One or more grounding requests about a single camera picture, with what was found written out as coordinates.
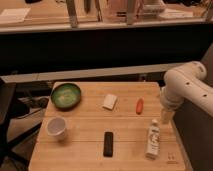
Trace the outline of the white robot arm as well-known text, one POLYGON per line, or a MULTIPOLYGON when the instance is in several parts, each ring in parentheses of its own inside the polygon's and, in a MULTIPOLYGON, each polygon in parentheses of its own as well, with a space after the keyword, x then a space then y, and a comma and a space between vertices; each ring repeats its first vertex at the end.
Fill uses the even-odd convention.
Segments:
POLYGON ((185 99, 213 117, 213 87, 203 82, 206 76, 207 70, 199 61, 185 63, 165 73, 165 86, 159 94, 159 100, 163 106, 161 110, 163 124, 171 121, 175 111, 185 99))

